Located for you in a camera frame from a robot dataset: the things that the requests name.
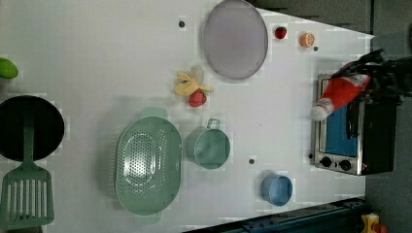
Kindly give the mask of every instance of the white cap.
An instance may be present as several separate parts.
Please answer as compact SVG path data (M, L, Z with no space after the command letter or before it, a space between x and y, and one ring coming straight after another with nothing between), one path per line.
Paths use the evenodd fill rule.
M321 121L326 119L329 116L329 113L326 111L325 108L321 106L314 106L312 108L311 117L313 120Z

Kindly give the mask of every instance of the green mug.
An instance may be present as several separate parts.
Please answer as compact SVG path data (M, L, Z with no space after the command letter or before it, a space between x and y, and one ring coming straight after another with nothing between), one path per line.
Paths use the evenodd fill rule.
M206 169L217 169L229 158L230 142L219 129L221 121L211 118L207 127L199 127L188 135L188 159Z

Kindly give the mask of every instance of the oven knob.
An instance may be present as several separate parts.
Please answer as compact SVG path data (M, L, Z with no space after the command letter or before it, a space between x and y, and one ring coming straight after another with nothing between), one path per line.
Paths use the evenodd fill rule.
M349 171L351 169L351 162L348 160L343 160L339 163L339 166L342 168L343 171Z
M324 165L325 167L329 167L330 164L332 164L332 160L330 160L330 158L328 158L328 157L323 157L323 158L321 159L321 163L322 163L322 165Z

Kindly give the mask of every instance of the small dark dot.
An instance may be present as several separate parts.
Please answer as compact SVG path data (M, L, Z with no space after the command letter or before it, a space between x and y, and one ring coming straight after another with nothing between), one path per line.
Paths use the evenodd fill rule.
M185 25L186 25L186 24L185 24L183 21L179 21L179 27L182 27L182 28L183 28L183 27L185 27Z

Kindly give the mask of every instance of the oval colander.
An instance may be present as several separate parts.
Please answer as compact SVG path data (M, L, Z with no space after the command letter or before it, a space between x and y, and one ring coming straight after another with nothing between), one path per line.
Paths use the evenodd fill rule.
M182 138L166 116L163 109L144 109L119 141L116 193L139 216L162 211L179 191Z

